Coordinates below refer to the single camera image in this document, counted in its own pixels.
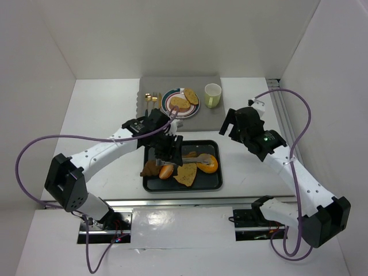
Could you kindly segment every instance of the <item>black tray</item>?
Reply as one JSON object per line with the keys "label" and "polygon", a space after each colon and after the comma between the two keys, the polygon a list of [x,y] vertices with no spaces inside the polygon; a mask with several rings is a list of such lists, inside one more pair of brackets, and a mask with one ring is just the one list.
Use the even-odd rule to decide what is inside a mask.
{"label": "black tray", "polygon": [[[168,179],[162,180],[157,177],[143,177],[143,188],[146,191],[197,191],[197,190],[216,190],[223,184],[223,175],[221,173],[220,155],[218,145],[213,140],[193,140],[183,141],[182,155],[186,155],[191,151],[198,154],[211,154],[218,161],[218,170],[213,174],[207,174],[200,169],[197,170],[195,180],[190,187],[180,184],[173,176],[178,175],[177,166],[174,166],[174,172]],[[144,163],[148,160],[155,159],[153,148],[145,148]]]}

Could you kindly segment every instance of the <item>brown food item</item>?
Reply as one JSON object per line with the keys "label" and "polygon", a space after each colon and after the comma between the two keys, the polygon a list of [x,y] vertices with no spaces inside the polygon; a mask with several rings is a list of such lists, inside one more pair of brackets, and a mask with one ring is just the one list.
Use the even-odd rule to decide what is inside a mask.
{"label": "brown food item", "polygon": [[156,160],[149,160],[143,167],[140,173],[141,177],[153,177],[159,175],[162,166],[156,166]]}
{"label": "brown food item", "polygon": [[190,187],[197,174],[197,165],[195,163],[183,164],[178,167],[178,175],[174,178],[181,184]]}
{"label": "brown food item", "polygon": [[184,95],[185,98],[192,104],[192,105],[198,105],[199,100],[195,92],[190,88],[184,88]]}
{"label": "brown food item", "polygon": [[165,165],[160,170],[159,178],[161,179],[167,179],[173,174],[174,171],[174,165]]}
{"label": "brown food item", "polygon": [[186,112],[190,109],[190,103],[183,98],[172,97],[168,106],[173,110],[175,105],[179,106],[179,112]]}
{"label": "brown food item", "polygon": [[197,157],[197,156],[198,154],[196,151],[191,151],[187,155],[183,155],[184,158],[192,158],[192,157]]}

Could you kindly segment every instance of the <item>cup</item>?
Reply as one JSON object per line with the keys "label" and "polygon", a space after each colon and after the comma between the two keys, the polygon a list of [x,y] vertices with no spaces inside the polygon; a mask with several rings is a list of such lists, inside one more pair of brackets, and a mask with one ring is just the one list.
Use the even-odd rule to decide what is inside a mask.
{"label": "cup", "polygon": [[215,108],[221,98],[222,88],[221,86],[210,83],[209,85],[206,85],[205,87],[205,105],[208,108]]}

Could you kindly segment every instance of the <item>placemat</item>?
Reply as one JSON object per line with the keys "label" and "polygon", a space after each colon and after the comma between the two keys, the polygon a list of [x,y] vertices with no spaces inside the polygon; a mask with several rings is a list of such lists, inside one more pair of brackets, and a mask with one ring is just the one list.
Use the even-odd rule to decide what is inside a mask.
{"label": "placemat", "polygon": [[144,76],[140,78],[139,92],[137,94],[137,118],[144,115],[147,103],[144,101],[144,94],[161,93],[162,97],[166,92],[175,88],[191,88],[200,99],[199,111],[186,119],[183,119],[184,126],[179,131],[219,131],[225,120],[225,109],[223,94],[220,102],[215,108],[207,108],[205,105],[205,86],[209,83],[216,83],[221,86],[219,76],[194,76],[194,77],[155,77]]}

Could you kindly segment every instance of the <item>toast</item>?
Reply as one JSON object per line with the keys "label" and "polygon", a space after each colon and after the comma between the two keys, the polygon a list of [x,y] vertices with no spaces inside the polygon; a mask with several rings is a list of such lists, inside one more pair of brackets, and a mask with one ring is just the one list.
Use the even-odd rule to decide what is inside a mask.
{"label": "toast", "polygon": [[190,103],[186,99],[183,99],[183,98],[172,97],[170,99],[169,108],[173,110],[175,105],[179,106],[179,112],[186,112],[190,109]]}
{"label": "toast", "polygon": [[178,175],[174,178],[181,184],[190,187],[197,174],[197,165],[195,163],[183,164],[178,167]]}
{"label": "toast", "polygon": [[195,92],[190,88],[184,88],[184,95],[185,98],[192,104],[192,105],[198,105],[199,100]]}

